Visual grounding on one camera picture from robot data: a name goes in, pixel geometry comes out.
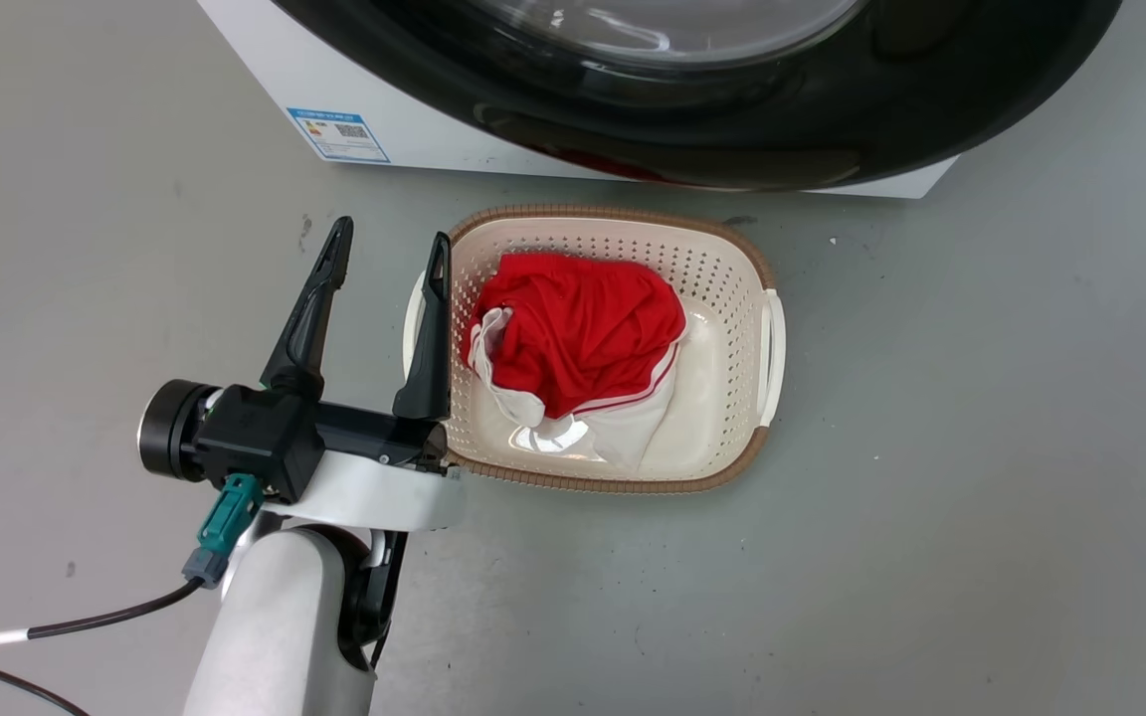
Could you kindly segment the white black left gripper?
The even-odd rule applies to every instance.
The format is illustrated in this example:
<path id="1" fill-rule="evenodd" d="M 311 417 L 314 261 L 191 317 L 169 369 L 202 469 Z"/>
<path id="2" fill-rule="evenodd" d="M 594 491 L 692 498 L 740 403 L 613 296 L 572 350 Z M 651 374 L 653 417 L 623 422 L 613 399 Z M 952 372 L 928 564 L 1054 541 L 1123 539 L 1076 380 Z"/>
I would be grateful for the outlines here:
<path id="1" fill-rule="evenodd" d="M 264 390 L 321 399 L 333 296 L 346 281 L 354 221 L 337 218 L 260 377 Z M 324 442 L 300 499 L 267 499 L 273 516 L 347 529 L 419 533 L 460 524 L 466 491 L 440 420 L 452 415 L 452 239 L 437 233 L 402 326 L 405 385 L 390 414 L 322 403 Z"/>

